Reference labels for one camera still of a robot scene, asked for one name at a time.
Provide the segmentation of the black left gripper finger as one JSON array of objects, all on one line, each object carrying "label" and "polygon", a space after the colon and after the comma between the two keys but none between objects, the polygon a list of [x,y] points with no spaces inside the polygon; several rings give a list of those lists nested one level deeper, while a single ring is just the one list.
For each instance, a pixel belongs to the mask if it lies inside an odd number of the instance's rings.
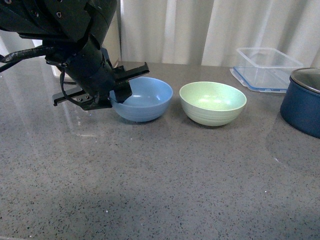
[{"label": "black left gripper finger", "polygon": [[124,103],[132,95],[129,83],[116,85],[113,91],[117,103]]}]

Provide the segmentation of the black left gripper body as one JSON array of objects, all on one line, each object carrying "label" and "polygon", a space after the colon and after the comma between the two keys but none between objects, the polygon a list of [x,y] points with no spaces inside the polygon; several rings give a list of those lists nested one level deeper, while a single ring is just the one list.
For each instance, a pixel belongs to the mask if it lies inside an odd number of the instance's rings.
[{"label": "black left gripper body", "polygon": [[110,92],[115,86],[150,72],[146,63],[130,70],[122,65],[114,68],[101,53],[94,57],[53,53],[51,64],[60,70],[61,88],[61,93],[53,95],[53,104],[68,100],[85,111],[111,108]]}]

